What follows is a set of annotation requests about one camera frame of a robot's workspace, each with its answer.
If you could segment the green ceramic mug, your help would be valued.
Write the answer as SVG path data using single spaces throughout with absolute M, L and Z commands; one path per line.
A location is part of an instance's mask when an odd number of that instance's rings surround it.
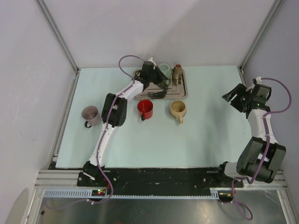
M 170 66 L 166 63 L 161 63 L 161 64 L 159 64 L 158 67 L 159 67 L 160 71 L 167 77 L 167 79 L 170 79 L 170 77 L 171 77 Z

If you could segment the red ceramic mug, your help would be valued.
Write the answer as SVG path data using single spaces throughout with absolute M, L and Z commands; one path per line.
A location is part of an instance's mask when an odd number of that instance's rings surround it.
M 148 99 L 141 100 L 137 104 L 137 109 L 141 121 L 150 119 L 153 116 L 153 103 Z

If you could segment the beige ceramic mug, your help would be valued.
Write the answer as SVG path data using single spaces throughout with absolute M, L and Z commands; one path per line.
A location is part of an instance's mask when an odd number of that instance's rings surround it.
M 176 119 L 179 124 L 183 123 L 183 118 L 186 115 L 187 108 L 183 101 L 176 100 L 170 104 L 169 114 Z

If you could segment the mauve ceramic cup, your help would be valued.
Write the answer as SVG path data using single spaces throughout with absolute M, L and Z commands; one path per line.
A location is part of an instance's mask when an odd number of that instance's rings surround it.
M 82 118 L 85 120 L 85 128 L 96 126 L 101 122 L 101 116 L 97 107 L 90 105 L 83 109 Z

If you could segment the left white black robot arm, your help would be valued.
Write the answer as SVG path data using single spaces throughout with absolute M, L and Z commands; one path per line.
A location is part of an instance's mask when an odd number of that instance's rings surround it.
M 104 174 L 103 168 L 108 157 L 109 143 L 115 132 L 126 120 L 128 102 L 136 95 L 144 92 L 151 83 L 158 85 L 168 79 L 153 61 L 152 57 L 143 61 L 138 75 L 129 76 L 132 81 L 127 87 L 116 94 L 107 94 L 101 113 L 102 129 L 100 136 L 93 154 L 83 166 L 83 174 L 93 186 L 99 186 L 104 179 L 108 179 Z

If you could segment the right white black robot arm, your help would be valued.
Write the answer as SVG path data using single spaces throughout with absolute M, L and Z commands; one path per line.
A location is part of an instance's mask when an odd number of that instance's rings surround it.
M 286 154 L 286 148 L 278 143 L 271 128 L 274 113 L 266 105 L 272 89 L 261 83 L 246 88 L 238 84 L 222 98 L 237 111 L 245 113 L 250 124 L 251 139 L 237 162 L 224 162 L 218 168 L 217 184 L 227 187 L 233 178 L 271 183 Z

